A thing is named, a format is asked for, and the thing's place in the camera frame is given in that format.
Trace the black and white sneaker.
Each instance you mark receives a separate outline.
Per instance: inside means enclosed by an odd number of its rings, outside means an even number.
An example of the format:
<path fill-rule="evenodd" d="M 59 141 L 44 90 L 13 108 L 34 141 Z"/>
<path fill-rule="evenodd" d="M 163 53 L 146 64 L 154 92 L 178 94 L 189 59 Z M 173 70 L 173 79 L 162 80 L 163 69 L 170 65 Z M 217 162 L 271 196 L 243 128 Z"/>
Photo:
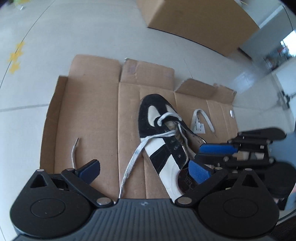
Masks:
<path fill-rule="evenodd" d="M 161 127 L 158 126 L 157 120 L 167 112 L 177 113 L 164 97 L 159 94 L 145 96 L 139 107 L 138 133 L 141 140 L 147 136 L 176 130 L 174 137 L 157 139 L 161 142 L 164 140 L 165 144 L 156 144 L 156 154 L 147 154 L 148 150 L 144 149 L 166 192 L 174 201 L 182 195 L 177 187 L 178 173 L 190 159 L 195 157 L 206 141 L 195 134 L 183 119 L 179 121 L 177 118 L 168 117 L 165 118 Z"/>

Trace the white shoelace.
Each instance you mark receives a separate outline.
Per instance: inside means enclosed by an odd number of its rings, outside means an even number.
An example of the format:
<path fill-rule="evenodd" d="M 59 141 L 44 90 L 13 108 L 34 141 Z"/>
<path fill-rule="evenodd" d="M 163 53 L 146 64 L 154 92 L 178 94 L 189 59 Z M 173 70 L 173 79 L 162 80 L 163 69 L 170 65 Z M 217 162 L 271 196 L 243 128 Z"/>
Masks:
<path fill-rule="evenodd" d="M 194 118 L 197 118 L 198 111 L 201 112 L 203 114 L 203 116 L 205 117 L 206 122 L 207 122 L 211 132 L 215 133 L 214 126 L 212 125 L 210 119 L 208 118 L 207 114 L 205 114 L 205 112 L 203 112 L 201 109 L 195 110 L 194 115 L 193 115 L 193 120 L 194 120 Z M 161 127 L 165 118 L 168 118 L 168 117 L 174 117 L 174 118 L 177 118 L 178 121 L 182 121 L 182 118 L 177 113 L 167 112 L 159 117 L 159 119 L 157 120 L 157 125 Z M 161 142 L 161 141 L 158 141 L 157 139 L 158 138 L 174 137 L 175 133 L 176 133 L 176 130 L 172 130 L 172 131 L 168 131 L 168 132 L 157 134 L 157 135 L 147 136 L 146 138 L 141 139 L 141 143 L 139 144 L 139 146 L 135 150 L 133 156 L 131 157 L 131 160 L 129 161 L 129 163 L 126 167 L 125 173 L 123 175 L 120 189 L 119 189 L 119 198 L 123 197 L 126 180 L 128 179 L 128 177 L 133 169 L 133 166 L 135 165 L 135 162 L 136 162 L 138 156 L 140 155 L 140 153 L 142 152 L 142 150 L 143 149 L 145 149 L 146 151 L 148 150 L 147 154 L 156 154 L 156 147 L 157 147 L 156 144 L 163 144 L 163 145 L 165 144 L 164 140 Z M 76 139 L 75 144 L 73 145 L 73 148 L 71 151 L 71 162 L 72 162 L 72 166 L 74 169 L 76 168 L 75 150 L 76 150 L 76 146 L 77 146 L 78 141 L 79 141 L 79 138 Z"/>

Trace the crumpled white tape piece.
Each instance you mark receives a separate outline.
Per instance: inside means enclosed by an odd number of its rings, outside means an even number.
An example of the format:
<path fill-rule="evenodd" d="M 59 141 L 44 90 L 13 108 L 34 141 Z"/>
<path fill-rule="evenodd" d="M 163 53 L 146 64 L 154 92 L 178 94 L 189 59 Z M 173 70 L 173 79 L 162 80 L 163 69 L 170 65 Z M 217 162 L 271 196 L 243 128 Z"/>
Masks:
<path fill-rule="evenodd" d="M 230 110 L 229 113 L 230 113 L 230 116 L 231 116 L 232 118 L 235 117 L 235 116 L 234 116 L 234 112 L 233 112 L 233 110 Z"/>

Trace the flattened cardboard sheet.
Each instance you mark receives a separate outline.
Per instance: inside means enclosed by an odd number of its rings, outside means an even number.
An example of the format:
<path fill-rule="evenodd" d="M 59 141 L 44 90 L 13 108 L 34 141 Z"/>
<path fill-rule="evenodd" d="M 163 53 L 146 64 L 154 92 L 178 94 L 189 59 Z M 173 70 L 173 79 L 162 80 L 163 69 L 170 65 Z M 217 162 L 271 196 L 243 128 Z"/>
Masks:
<path fill-rule="evenodd" d="M 224 143 L 238 132 L 230 116 L 236 92 L 219 84 L 194 79 L 174 86 L 174 70 L 127 59 L 77 55 L 69 74 L 60 76 L 48 107 L 40 154 L 40 168 L 60 173 L 72 167 L 71 150 L 77 138 L 76 166 L 97 159 L 100 175 L 92 186 L 113 200 L 118 198 L 123 173 L 140 138 L 137 118 L 140 101 L 149 94 L 163 96 L 186 124 L 194 110 L 210 118 L 215 133 L 202 138 Z"/>

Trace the large upright cardboard box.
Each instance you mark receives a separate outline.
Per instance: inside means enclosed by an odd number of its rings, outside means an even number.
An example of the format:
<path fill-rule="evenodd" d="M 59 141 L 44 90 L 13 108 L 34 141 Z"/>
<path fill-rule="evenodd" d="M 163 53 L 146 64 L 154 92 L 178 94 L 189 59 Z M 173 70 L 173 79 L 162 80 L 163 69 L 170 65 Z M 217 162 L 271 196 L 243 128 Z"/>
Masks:
<path fill-rule="evenodd" d="M 235 1 L 137 1 L 149 28 L 203 45 L 223 56 L 247 41 L 259 27 Z"/>

